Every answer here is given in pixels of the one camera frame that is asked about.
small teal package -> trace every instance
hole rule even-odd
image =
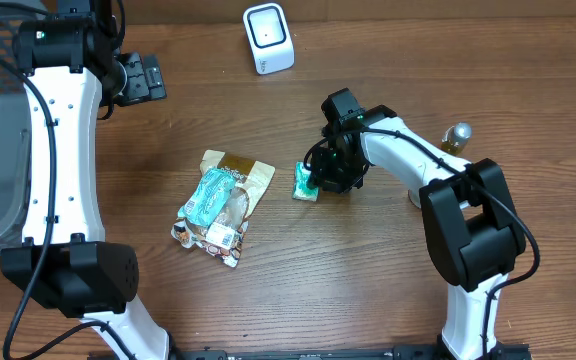
[[[195,225],[210,226],[228,201],[235,183],[235,178],[224,170],[208,170],[199,181],[195,193],[177,212],[177,217],[185,217]]]

wooden table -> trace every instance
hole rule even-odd
[[[124,50],[158,55],[168,99],[98,123],[97,184],[107,240],[136,249],[152,317],[183,349],[435,340],[446,284],[398,180],[375,168],[349,195],[290,197],[295,161],[325,124],[321,102],[349,87],[434,143],[459,121],[473,126],[464,156],[503,167],[543,259],[533,279],[504,290],[497,335],[529,343],[535,359],[576,358],[576,18],[303,23],[291,32],[295,66],[260,77],[241,24],[128,28]],[[277,168],[236,270],[169,234],[207,149]],[[513,274],[531,261],[527,249]],[[20,296],[0,274],[0,349]],[[31,303],[16,355],[76,323]],[[87,330],[45,358],[106,349]]]

wooden tabletop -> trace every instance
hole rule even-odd
[[[373,168],[365,186],[291,199],[293,166],[320,139],[319,109],[350,88],[437,144],[469,122],[463,156],[503,168],[542,266],[503,291],[496,333],[535,359],[576,358],[576,18],[291,24],[296,64],[254,72],[244,28],[129,27],[125,51],[156,53],[168,99],[98,123],[97,189],[107,240],[133,246],[139,295],[182,349],[347,349],[431,343],[446,318],[420,211]],[[207,149],[277,168],[232,270],[170,236]],[[520,256],[514,275],[532,261]],[[0,274],[0,351],[21,291]],[[22,355],[77,324],[32,302]],[[86,330],[46,359],[107,347]]]

barcode label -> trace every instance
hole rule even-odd
[[[206,241],[209,243],[230,250],[235,240],[235,230],[217,223],[213,223],[208,228]]]
[[[186,214],[190,214],[194,208],[195,208],[195,202],[192,200],[188,200],[184,211],[186,212]]]

bottle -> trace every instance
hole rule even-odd
[[[459,155],[466,144],[468,144],[468,140],[472,137],[472,128],[468,123],[459,123],[455,126],[451,126],[444,138],[441,139],[441,150],[447,152],[450,155],[457,156]]]

